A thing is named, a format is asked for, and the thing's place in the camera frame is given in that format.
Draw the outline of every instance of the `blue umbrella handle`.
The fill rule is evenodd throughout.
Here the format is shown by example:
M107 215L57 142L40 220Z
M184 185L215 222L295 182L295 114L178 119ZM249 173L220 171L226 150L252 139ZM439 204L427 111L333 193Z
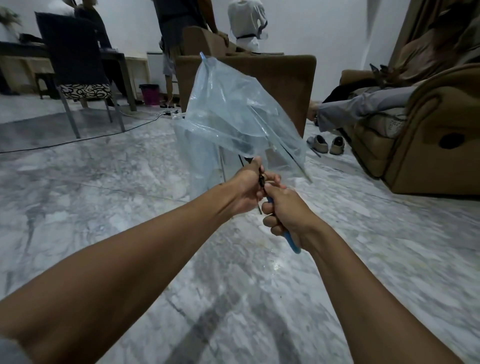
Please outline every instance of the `blue umbrella handle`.
M270 196L267 196L267 201L270 202L271 204L273 203L273 199ZM295 254L300 254L301 249L295 245L293 242L292 236L290 235L290 232L287 230L284 232L283 237L287 240L288 244L290 245L290 248L295 252Z

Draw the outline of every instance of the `pink trash bin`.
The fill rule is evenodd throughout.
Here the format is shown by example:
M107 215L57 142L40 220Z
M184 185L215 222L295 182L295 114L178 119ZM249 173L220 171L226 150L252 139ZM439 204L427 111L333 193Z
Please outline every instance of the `pink trash bin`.
M144 96L145 105L160 105L160 87L153 84L139 86Z

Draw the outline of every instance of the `black chair back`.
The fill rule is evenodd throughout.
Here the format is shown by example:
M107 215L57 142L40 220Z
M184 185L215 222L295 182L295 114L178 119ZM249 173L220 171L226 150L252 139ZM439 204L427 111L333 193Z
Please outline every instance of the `black chair back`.
M108 84L93 25L83 19L36 13L60 85Z

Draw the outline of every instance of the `brown sofa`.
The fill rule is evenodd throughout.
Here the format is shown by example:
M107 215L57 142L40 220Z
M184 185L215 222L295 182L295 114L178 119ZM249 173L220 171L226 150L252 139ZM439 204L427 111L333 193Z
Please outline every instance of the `brown sofa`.
M346 71L342 83L368 73ZM344 128L371 175L399 194L480 194L480 63L431 77L412 94L395 139L358 122Z
M253 55L223 38L199 27L183 30L186 56L175 63L180 102L185 112L201 59L198 54L214 56L236 70L255 77L263 88L280 104L303 137L308 106L315 76L314 56Z

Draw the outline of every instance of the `white shirt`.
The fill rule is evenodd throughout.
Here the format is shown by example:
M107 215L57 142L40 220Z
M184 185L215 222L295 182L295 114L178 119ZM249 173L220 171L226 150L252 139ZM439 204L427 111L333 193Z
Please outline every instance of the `white shirt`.
M264 5L260 0L233 0L228 6L230 28L235 38L259 37L267 25Z
M48 13L56 15L75 16L75 9L62 0L53 0L48 4Z

